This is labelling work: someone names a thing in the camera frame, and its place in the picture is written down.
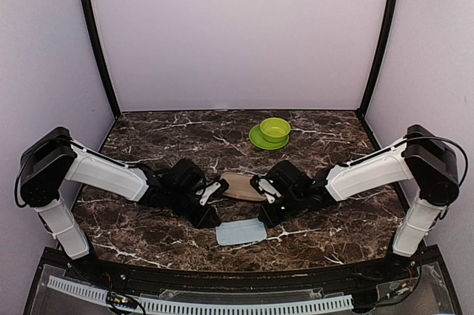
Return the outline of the light blue cleaning cloth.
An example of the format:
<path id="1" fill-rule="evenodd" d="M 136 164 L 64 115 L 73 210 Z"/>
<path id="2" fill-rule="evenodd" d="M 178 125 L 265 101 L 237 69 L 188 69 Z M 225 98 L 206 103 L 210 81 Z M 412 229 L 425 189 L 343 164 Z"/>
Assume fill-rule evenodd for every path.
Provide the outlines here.
<path id="1" fill-rule="evenodd" d="M 223 222 L 216 227 L 216 240 L 220 246 L 243 245 L 266 238 L 265 225 L 258 219 Z"/>

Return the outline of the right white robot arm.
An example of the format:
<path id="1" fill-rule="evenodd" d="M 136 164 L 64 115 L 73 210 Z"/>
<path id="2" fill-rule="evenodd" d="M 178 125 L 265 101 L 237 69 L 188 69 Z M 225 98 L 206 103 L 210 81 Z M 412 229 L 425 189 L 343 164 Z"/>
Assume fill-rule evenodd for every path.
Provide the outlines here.
<path id="1" fill-rule="evenodd" d="M 374 188 L 413 180 L 418 188 L 415 200 L 395 232 L 391 254 L 378 265 L 378 275 L 393 281 L 405 271 L 406 258 L 416 252 L 442 213 L 457 200 L 467 176 L 458 171 L 456 154 L 462 151 L 459 144 L 412 125 L 391 145 L 320 170 L 314 177 L 284 160 L 250 180 L 253 189 L 267 199 L 258 218 L 274 228 L 306 211 L 322 210 Z"/>

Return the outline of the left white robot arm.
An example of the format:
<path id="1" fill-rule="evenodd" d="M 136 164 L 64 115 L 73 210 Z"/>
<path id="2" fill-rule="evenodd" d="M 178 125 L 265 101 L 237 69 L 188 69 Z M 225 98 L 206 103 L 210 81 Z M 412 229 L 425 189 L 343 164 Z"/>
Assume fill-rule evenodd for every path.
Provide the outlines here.
<path id="1" fill-rule="evenodd" d="M 104 277 L 104 265 L 93 257 L 93 246 L 64 205 L 60 187 L 65 181 L 105 190 L 146 207 L 168 208 L 195 228 L 220 224 L 216 210 L 207 202 L 229 187 L 220 177 L 207 180 L 203 170 L 189 159 L 153 170 L 97 153 L 74 140 L 65 127 L 50 131 L 21 155 L 15 201 L 19 208 L 36 211 L 88 282 Z"/>

